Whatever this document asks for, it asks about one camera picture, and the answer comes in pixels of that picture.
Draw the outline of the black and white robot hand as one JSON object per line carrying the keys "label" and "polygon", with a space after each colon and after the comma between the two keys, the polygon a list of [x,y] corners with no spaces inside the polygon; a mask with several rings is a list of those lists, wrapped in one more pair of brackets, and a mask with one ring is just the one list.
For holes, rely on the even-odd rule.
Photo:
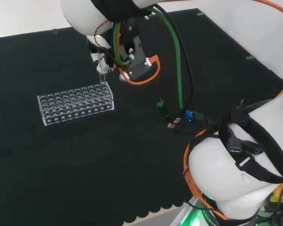
{"label": "black and white robot hand", "polygon": [[107,74],[116,68],[112,57],[111,46],[100,35],[86,36],[87,45],[94,63],[97,63],[99,74]]}

